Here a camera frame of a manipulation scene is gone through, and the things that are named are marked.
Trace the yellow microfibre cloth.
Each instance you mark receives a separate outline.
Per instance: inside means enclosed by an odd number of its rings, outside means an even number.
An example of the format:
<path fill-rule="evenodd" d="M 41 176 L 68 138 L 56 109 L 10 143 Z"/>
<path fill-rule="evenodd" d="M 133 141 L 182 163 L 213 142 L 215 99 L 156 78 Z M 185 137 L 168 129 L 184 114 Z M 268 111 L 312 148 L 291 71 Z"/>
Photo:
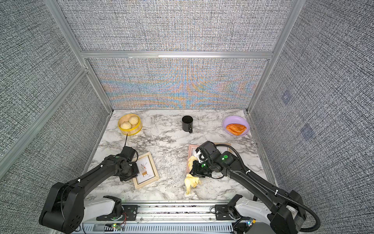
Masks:
<path fill-rule="evenodd" d="M 189 195 L 191 193 L 191 189 L 195 188 L 196 186 L 198 186 L 201 183 L 198 177 L 194 177 L 190 173 L 190 171 L 193 168 L 193 163 L 195 161 L 198 161 L 198 158 L 196 158 L 195 156 L 191 156 L 189 158 L 189 160 L 188 160 L 188 169 L 189 169 L 189 172 L 187 173 L 186 178 L 184 180 L 185 186 L 186 186 L 186 195 Z"/>

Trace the light wood picture frame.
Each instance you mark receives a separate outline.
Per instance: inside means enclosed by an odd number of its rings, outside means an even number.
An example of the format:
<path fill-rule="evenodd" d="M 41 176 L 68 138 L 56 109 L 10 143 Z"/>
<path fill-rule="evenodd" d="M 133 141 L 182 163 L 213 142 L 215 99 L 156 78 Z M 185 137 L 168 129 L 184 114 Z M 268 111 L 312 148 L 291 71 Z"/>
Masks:
<path fill-rule="evenodd" d="M 152 154 L 147 152 L 141 155 L 137 162 L 139 173 L 133 179 L 135 189 L 140 189 L 160 179 L 159 173 L 156 169 Z"/>

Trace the pink picture frame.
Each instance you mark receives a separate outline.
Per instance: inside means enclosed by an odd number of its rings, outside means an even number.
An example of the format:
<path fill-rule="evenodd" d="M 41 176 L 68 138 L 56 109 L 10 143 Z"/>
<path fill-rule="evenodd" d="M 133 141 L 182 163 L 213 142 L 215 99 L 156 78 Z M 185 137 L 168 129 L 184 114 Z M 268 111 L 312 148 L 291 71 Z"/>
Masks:
<path fill-rule="evenodd" d="M 187 167 L 186 167 L 186 173 L 189 173 L 191 171 L 189 167 L 189 159 L 190 157 L 194 156 L 194 153 L 196 149 L 199 147 L 199 145 L 196 144 L 190 144 L 188 149 L 188 157 L 187 157 Z"/>

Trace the wooden picture frame deer print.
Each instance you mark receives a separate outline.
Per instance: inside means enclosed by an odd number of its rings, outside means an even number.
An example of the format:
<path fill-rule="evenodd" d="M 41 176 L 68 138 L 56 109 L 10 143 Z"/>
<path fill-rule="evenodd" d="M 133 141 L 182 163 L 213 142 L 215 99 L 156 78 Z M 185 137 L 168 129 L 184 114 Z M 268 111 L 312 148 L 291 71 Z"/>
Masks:
<path fill-rule="evenodd" d="M 230 143 L 217 143 L 217 142 L 215 142 L 214 144 L 215 144 L 216 148 L 219 150 L 220 154 L 222 154 L 226 151 L 233 154 L 232 149 L 228 147 L 228 145 L 231 146 Z"/>

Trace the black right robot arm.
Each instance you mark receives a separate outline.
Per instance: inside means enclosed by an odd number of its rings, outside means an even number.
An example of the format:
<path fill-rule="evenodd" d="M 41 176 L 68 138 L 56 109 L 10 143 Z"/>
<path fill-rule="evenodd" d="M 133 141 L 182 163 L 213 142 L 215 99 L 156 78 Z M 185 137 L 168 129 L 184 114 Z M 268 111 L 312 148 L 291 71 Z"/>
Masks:
<path fill-rule="evenodd" d="M 194 152 L 197 159 L 192 163 L 190 174 L 194 177 L 211 177 L 213 172 L 221 173 L 241 184 L 263 204 L 260 208 L 254 201 L 235 195 L 228 203 L 228 213 L 232 218 L 243 220 L 249 217 L 266 223 L 277 234 L 297 234 L 317 231 L 321 226 L 320 218 L 304 205 L 300 194 L 287 192 L 266 181 L 247 166 L 232 146 L 220 152 L 220 144 L 207 141 Z"/>

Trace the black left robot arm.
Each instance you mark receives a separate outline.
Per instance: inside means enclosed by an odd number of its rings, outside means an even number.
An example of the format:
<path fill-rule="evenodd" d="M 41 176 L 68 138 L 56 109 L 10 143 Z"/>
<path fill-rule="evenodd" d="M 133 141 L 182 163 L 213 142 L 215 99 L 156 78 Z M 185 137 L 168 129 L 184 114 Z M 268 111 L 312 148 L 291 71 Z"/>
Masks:
<path fill-rule="evenodd" d="M 74 232 L 84 218 L 84 199 L 111 176 L 120 181 L 137 177 L 139 169 L 133 158 L 138 152 L 128 146 L 117 155 L 107 156 L 98 166 L 67 183 L 54 184 L 47 196 L 39 224 L 66 234 Z"/>

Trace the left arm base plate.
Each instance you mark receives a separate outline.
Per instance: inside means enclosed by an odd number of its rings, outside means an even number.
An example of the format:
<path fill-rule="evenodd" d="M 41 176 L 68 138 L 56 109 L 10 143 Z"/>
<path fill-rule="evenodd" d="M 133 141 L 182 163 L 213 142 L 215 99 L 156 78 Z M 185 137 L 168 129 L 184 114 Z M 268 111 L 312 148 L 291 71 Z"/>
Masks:
<path fill-rule="evenodd" d="M 96 221 L 135 221 L 138 213 L 138 205 L 115 205 L 110 214 L 102 215 L 96 218 Z"/>

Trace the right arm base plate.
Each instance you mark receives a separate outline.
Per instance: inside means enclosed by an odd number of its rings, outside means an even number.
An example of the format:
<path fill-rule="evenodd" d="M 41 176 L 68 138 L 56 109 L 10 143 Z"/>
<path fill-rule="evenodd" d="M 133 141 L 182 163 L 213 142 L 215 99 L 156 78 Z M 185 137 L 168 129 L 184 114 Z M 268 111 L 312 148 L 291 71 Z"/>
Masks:
<path fill-rule="evenodd" d="M 228 206 L 226 204 L 216 204 L 214 206 L 214 213 L 215 213 L 215 216 L 216 216 L 216 220 L 219 220 L 219 221 L 227 221 L 227 220 L 234 220 L 230 213 L 228 212 Z"/>

